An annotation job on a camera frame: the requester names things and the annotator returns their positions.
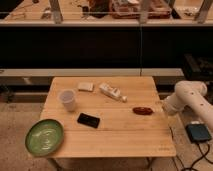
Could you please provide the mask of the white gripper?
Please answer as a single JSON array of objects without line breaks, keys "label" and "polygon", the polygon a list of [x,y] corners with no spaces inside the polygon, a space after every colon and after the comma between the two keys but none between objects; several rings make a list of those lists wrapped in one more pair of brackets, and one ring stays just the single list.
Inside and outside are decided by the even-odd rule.
[{"label": "white gripper", "polygon": [[163,100],[162,108],[168,115],[175,115],[182,109],[182,104],[175,94],[166,97]]}]

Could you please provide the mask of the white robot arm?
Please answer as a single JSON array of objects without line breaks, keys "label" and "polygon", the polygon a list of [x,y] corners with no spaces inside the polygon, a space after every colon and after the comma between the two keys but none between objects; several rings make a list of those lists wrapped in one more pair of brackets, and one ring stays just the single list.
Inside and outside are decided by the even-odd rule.
[{"label": "white robot arm", "polygon": [[213,131],[213,105],[204,98],[206,94],[204,82],[179,81],[174,86],[174,92],[163,100],[162,108],[167,114],[175,115],[189,106]]}]

